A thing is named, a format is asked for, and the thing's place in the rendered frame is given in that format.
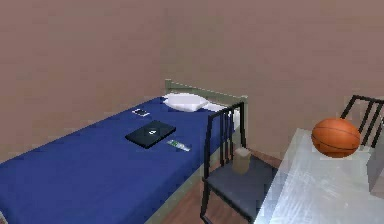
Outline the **blue covered bed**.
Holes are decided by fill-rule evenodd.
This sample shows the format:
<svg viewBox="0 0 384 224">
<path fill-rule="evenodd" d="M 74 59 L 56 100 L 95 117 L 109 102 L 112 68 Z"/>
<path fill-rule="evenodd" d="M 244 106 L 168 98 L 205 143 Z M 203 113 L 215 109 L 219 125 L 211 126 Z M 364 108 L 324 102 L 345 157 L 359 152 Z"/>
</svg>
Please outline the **blue covered bed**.
<svg viewBox="0 0 384 224">
<path fill-rule="evenodd" d="M 165 86 L 209 103 L 182 112 L 156 97 L 1 163 L 0 224 L 160 224 L 202 175 L 208 116 L 247 101 L 171 80 Z M 153 120 L 176 131 L 149 149 L 125 138 Z M 218 149 L 216 118 L 211 151 Z"/>
</svg>

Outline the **black slatted chair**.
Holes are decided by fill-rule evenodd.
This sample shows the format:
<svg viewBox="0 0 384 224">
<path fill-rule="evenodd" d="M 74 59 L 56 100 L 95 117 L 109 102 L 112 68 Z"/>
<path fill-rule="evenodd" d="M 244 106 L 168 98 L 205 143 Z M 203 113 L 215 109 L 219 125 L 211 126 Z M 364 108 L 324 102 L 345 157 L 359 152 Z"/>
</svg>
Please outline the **black slatted chair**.
<svg viewBox="0 0 384 224">
<path fill-rule="evenodd" d="M 204 187 L 200 210 L 200 218 L 204 224 L 213 224 L 206 216 L 211 192 L 252 224 L 276 176 L 275 167 L 252 154 L 249 169 L 245 174 L 238 174 L 232 169 L 234 151 L 241 147 L 247 149 L 244 112 L 245 103 L 238 102 L 208 116 L 202 177 Z M 211 171 L 211 135 L 216 118 L 219 120 L 220 165 Z"/>
<path fill-rule="evenodd" d="M 384 118 L 382 117 L 384 99 L 353 95 L 340 115 L 342 119 L 347 117 L 357 101 L 367 102 L 367 107 L 358 128 L 359 133 L 364 134 L 361 145 L 375 148 L 384 130 Z"/>
</svg>

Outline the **white pillow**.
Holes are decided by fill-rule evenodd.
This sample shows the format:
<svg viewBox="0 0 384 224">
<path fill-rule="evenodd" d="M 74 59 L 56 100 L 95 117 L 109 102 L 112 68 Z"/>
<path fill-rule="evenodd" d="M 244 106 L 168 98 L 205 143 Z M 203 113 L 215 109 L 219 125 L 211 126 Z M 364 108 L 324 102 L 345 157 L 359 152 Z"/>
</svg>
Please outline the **white pillow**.
<svg viewBox="0 0 384 224">
<path fill-rule="evenodd" d="M 182 112 L 196 112 L 209 101 L 199 95 L 190 93 L 170 93 L 163 101 L 168 107 Z"/>
</svg>

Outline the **orange basketball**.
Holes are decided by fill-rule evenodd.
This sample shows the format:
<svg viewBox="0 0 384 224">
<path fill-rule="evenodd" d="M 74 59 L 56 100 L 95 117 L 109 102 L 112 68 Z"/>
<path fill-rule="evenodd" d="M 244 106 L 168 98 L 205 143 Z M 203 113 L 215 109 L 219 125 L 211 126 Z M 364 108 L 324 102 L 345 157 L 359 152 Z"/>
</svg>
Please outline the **orange basketball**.
<svg viewBox="0 0 384 224">
<path fill-rule="evenodd" d="M 331 158 L 352 155 L 360 146 L 361 134 L 348 120 L 328 118 L 318 122 L 311 132 L 314 147 Z"/>
</svg>

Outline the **black closed laptop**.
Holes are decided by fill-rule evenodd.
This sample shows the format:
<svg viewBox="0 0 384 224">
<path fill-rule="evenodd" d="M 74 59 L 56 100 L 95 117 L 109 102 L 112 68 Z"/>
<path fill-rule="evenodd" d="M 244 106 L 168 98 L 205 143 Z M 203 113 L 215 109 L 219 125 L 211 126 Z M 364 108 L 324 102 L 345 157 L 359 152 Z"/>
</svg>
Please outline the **black closed laptop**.
<svg viewBox="0 0 384 224">
<path fill-rule="evenodd" d="M 149 149 L 175 131 L 176 128 L 174 126 L 153 120 L 127 134 L 125 138 L 145 149 Z"/>
</svg>

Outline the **pale grey table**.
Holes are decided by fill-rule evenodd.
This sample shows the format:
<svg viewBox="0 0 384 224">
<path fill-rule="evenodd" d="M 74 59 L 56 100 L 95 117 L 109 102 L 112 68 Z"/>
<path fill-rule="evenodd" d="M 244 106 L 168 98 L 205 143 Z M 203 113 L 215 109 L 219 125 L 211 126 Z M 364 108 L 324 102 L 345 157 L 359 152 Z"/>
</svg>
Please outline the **pale grey table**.
<svg viewBox="0 0 384 224">
<path fill-rule="evenodd" d="M 340 159 L 298 129 L 253 224 L 384 224 L 384 199 L 369 192 L 369 147 Z"/>
</svg>

